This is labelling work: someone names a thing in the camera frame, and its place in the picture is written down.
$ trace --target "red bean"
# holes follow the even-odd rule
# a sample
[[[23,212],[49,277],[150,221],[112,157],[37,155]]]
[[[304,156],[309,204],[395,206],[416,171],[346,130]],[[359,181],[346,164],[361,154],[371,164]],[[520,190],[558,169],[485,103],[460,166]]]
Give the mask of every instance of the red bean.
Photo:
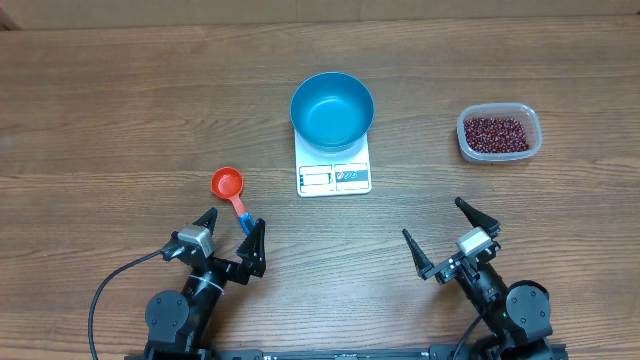
[[[510,153],[530,149],[524,128],[513,118],[475,117],[464,122],[469,146],[481,153]]]

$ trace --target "blue handle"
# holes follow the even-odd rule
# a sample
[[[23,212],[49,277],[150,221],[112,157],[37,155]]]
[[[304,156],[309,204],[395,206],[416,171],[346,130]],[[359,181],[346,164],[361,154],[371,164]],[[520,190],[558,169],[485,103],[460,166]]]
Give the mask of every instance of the blue handle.
[[[249,213],[244,213],[242,216],[238,216],[238,221],[240,221],[240,225],[242,225],[242,230],[244,230],[245,235],[249,235],[251,230],[253,230],[253,226],[256,224]]]

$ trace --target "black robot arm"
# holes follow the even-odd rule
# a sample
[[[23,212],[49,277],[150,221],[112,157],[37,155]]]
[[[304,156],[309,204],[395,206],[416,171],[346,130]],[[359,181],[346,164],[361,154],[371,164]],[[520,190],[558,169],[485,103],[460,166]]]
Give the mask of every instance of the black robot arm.
[[[164,260],[179,259],[193,270],[181,292],[156,294],[147,305],[149,338],[143,357],[126,360],[210,360],[215,357],[203,344],[209,319],[228,281],[246,285],[250,276],[266,270],[265,222],[258,219],[236,254],[241,263],[214,256],[213,230],[217,211],[211,208],[192,225],[173,232],[162,248]]]
[[[460,355],[461,359],[483,360],[566,359],[564,347],[552,347],[546,339],[553,333],[547,290],[533,281],[507,287],[489,264],[500,250],[494,240],[500,232],[500,223],[461,198],[456,198],[455,204],[474,229],[458,239],[459,251],[439,265],[429,261],[406,229],[402,232],[418,276],[424,280],[435,277],[440,284],[455,279],[493,333],[473,347],[460,344],[448,352],[448,358]]]

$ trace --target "white kitchen scale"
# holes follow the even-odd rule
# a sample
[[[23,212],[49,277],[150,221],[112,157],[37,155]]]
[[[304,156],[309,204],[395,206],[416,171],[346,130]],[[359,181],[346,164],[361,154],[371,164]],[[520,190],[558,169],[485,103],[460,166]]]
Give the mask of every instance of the white kitchen scale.
[[[318,150],[295,134],[298,195],[302,197],[368,194],[371,191],[369,143],[365,134],[339,152]]]

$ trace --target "clear plastic container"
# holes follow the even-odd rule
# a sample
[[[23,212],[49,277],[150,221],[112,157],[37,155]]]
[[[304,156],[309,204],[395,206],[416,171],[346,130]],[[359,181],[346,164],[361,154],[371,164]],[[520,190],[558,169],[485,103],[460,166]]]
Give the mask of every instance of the clear plastic container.
[[[512,117],[522,124],[530,149],[500,154],[479,153],[471,149],[464,134],[464,122],[474,117]],[[542,147],[542,129],[540,128],[538,115],[531,107],[521,103],[493,103],[470,106],[458,117],[457,130],[460,152],[462,157],[469,162],[493,163],[523,160],[535,155]]]

